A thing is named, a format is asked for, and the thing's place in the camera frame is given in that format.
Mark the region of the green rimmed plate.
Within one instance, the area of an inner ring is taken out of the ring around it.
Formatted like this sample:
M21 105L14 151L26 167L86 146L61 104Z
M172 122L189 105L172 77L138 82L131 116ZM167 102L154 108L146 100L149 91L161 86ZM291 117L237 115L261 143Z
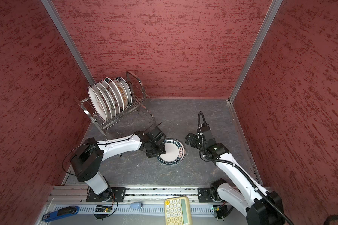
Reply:
M157 156L157 160L167 166L177 165L184 160L184 145L177 139L167 138L164 140L165 153Z
M121 82L122 82L122 84L123 84L123 86L124 86L124 88L125 88L125 90L126 90L127 97L128 97L128 107L130 107L131 104L132 104L131 90L130 90L130 88L129 88L128 83L127 83L123 78L121 78Z

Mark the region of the stainless steel dish rack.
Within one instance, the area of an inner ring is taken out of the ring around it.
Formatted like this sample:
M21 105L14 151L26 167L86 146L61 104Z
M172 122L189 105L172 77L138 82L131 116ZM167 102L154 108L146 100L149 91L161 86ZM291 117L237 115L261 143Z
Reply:
M121 78L123 78L128 83L129 88L131 90L132 104L130 107L128 107L128 97L127 97L126 90L121 82ZM126 117L130 116L131 114L135 112L142 113L148 117L150 128L156 125L155 117L153 116L153 114L150 112L150 110L147 107L149 96L146 93L146 89L141 79L133 72L127 71L125 73L125 77L116 77L116 78L113 78L112 80L115 80L115 83L119 86L120 92L124 99L124 111L120 114L116 114L113 99L110 96L107 89L101 84L102 80L97 82L96 84L93 84L99 88L99 92L101 93L104 103L106 105L106 109L108 111L107 122L104 122L101 119L101 117L98 115L98 113L96 112L93 106L93 103L91 102L89 98L89 94L83 100L76 99L77 104L83 110L84 114L89 118L89 120L94 125L94 127L96 127L98 131L105 138L108 138L109 137L108 130L112 126L116 125L121 120L125 119Z

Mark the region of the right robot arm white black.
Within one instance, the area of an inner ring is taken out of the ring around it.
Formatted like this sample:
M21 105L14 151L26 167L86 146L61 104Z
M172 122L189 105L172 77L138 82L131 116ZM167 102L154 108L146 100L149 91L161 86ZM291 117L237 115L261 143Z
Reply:
M204 159L214 163L235 185L233 188L223 179L212 183L213 200L230 204L245 216L249 225L284 225L287 222L281 197L257 183L237 163L229 149L216 142L209 126L198 128L197 134L189 133L185 144L198 149Z

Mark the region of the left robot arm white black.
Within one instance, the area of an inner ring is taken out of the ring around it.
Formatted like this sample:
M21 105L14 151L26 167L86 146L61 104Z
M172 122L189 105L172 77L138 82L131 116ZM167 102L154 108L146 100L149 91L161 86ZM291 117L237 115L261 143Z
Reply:
M115 194L109 182L99 172L102 161L130 151L144 151L148 158L166 153L165 134L156 126L151 131L135 131L114 140L87 139L73 150L70 164L78 182L88 185L87 202L114 202Z

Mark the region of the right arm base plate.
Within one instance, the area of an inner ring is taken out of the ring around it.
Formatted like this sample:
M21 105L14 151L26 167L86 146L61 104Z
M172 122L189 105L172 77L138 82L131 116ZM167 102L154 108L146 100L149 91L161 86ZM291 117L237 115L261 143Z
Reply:
M209 203L213 202L211 195L211 188L198 188L198 201L200 203Z

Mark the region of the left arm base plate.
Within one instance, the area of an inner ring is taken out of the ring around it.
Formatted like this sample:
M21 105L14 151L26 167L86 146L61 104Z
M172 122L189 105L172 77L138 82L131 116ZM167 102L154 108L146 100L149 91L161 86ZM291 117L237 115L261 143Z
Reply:
M87 189L87 198L86 202L123 202L126 193L126 188L109 188L105 190L103 193L97 195L94 191L88 187Z

